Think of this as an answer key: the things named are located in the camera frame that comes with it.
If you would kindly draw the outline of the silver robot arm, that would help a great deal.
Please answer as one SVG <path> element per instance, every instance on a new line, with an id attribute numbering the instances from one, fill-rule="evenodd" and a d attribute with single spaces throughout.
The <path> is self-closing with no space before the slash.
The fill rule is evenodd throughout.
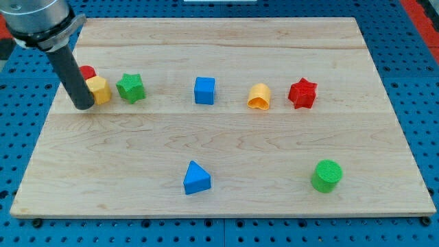
<path id="1" fill-rule="evenodd" d="M 86 22 L 66 0 L 1 0 L 1 14 L 18 45 L 55 52 Z"/>

